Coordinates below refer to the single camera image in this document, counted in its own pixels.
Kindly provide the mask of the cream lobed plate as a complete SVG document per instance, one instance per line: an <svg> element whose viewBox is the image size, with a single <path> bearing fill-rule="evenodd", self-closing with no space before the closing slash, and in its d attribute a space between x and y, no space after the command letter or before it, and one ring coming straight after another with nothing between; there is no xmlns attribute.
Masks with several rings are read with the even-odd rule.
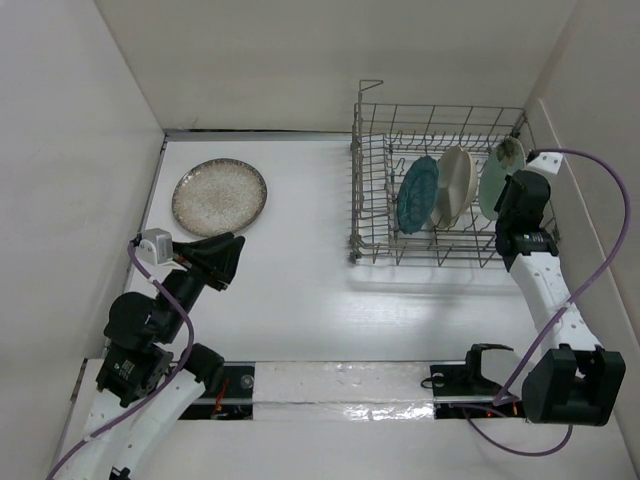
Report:
<svg viewBox="0 0 640 480"><path fill-rule="evenodd" d="M437 162L437 202L431 222L437 229L452 227L466 212L476 195L477 167L469 152L458 146L447 149Z"/></svg>

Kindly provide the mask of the teal scalloped plate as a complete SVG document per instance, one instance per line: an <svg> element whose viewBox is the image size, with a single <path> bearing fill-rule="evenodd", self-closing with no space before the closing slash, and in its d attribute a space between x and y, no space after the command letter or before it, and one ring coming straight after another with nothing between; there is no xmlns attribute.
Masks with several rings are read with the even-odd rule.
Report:
<svg viewBox="0 0 640 480"><path fill-rule="evenodd" d="M396 197L396 218L399 230L414 234L430 219L438 198L439 168L431 156L412 163Z"/></svg>

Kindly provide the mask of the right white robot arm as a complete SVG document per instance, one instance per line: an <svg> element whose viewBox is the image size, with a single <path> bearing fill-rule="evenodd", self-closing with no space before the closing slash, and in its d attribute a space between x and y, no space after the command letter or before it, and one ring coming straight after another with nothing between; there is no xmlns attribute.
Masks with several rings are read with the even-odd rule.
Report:
<svg viewBox="0 0 640 480"><path fill-rule="evenodd" d="M493 403L519 401L537 424L601 427L611 416L626 373L622 355L605 349L586 325L564 280L558 248L541 226L548 180L519 170L498 201L496 249L525 297L537 336L513 360L476 359L462 368L474 393L496 385Z"/></svg>

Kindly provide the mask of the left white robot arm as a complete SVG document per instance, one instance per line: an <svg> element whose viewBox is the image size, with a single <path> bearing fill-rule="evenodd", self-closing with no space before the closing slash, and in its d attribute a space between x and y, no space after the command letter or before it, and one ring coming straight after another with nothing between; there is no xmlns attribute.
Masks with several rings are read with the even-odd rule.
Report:
<svg viewBox="0 0 640 480"><path fill-rule="evenodd" d="M149 229L127 245L153 297L130 291L112 303L109 341L82 437L51 479L137 479L185 410L222 387L224 358L195 340L189 313L203 289L224 291L245 244L230 232L176 242Z"/></svg>

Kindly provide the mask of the light green flower plate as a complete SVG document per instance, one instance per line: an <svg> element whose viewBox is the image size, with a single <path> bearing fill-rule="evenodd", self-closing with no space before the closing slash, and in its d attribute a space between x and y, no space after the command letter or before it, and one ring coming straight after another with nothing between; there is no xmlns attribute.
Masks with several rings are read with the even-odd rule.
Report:
<svg viewBox="0 0 640 480"><path fill-rule="evenodd" d="M485 218L498 218L495 207L506 185L506 177L522 170L525 165L524 148L514 137L506 137L491 152L484 164L478 187L478 203Z"/></svg>

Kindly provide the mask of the speckled brown round plate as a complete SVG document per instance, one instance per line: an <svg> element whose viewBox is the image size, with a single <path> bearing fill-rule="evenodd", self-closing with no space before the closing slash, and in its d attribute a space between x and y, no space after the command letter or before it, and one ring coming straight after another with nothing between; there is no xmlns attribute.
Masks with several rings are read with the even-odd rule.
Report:
<svg viewBox="0 0 640 480"><path fill-rule="evenodd" d="M189 233L212 237L251 225L267 201L267 184L252 165L232 158L205 161L176 184L171 210Z"/></svg>

